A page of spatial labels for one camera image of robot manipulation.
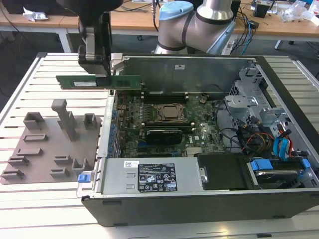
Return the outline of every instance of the blue cable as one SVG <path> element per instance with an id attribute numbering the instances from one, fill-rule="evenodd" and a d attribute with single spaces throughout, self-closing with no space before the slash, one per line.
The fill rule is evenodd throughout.
<path id="1" fill-rule="evenodd" d="M 246 20 L 247 23 L 248 23 L 248 39 L 247 39 L 246 44 L 245 44 L 245 46 L 244 46 L 244 49 L 243 49 L 243 51 L 241 52 L 240 55 L 244 54 L 244 52 L 246 51 L 246 49 L 247 49 L 247 47 L 248 47 L 248 44 L 249 44 L 249 42 L 250 42 L 249 39 L 250 39 L 250 36 L 251 36 L 250 22 L 249 22 L 249 20 L 248 20 L 247 18 L 245 18 L 245 20 Z"/>

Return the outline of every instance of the sticker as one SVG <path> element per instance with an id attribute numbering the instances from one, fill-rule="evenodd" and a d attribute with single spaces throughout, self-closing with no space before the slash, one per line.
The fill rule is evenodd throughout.
<path id="1" fill-rule="evenodd" d="M 94 81 L 75 81 L 74 86 L 76 87 L 96 87 L 96 82 Z"/>
<path id="2" fill-rule="evenodd" d="M 148 192 L 177 191 L 176 171 L 173 163 L 138 164 L 138 190 Z"/>
<path id="3" fill-rule="evenodd" d="M 125 168 L 137 168 L 139 166 L 139 161 L 124 161 Z"/>
<path id="4" fill-rule="evenodd" d="M 185 70 L 185 65 L 175 65 L 175 70 Z"/>

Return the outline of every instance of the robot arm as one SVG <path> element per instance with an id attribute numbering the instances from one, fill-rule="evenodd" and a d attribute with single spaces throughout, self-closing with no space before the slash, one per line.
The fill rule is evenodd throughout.
<path id="1" fill-rule="evenodd" d="M 56 0 L 79 16 L 79 31 L 85 45 L 79 47 L 79 64 L 89 74 L 111 75 L 110 11 L 123 0 Z"/>
<path id="2" fill-rule="evenodd" d="M 89 73 L 111 75 L 110 11 L 123 0 L 56 0 L 79 16 L 79 31 L 85 45 L 79 47 L 79 64 Z M 232 0 L 204 0 L 193 11 L 185 1 L 172 1 L 160 10 L 159 44 L 155 53 L 184 53 L 191 46 L 211 54 L 219 54 L 227 43 L 235 22 L 230 9 Z"/>
<path id="3" fill-rule="evenodd" d="M 187 53 L 186 46 L 220 54 L 235 28 L 232 0 L 204 0 L 193 11 L 186 1 L 164 4 L 159 12 L 156 54 Z"/>

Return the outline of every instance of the warning label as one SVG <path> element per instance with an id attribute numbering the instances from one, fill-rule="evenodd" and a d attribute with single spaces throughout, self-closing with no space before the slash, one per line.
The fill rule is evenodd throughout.
<path id="1" fill-rule="evenodd" d="M 148 192 L 177 191 L 175 165 L 166 164 L 139 164 L 138 190 Z"/>

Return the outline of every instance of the black panel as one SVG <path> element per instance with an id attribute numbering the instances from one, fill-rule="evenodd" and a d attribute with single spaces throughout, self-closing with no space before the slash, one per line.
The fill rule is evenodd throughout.
<path id="1" fill-rule="evenodd" d="M 115 200 L 120 203 L 107 203 Z M 295 192 L 117 199 L 82 198 L 82 203 L 100 225 L 113 227 L 291 218 L 319 205 L 319 198 L 312 197 L 309 192 Z"/>
<path id="2" fill-rule="evenodd" d="M 247 167 L 249 159 L 242 153 L 200 154 L 197 159 L 208 178 L 204 190 L 254 189 Z"/>

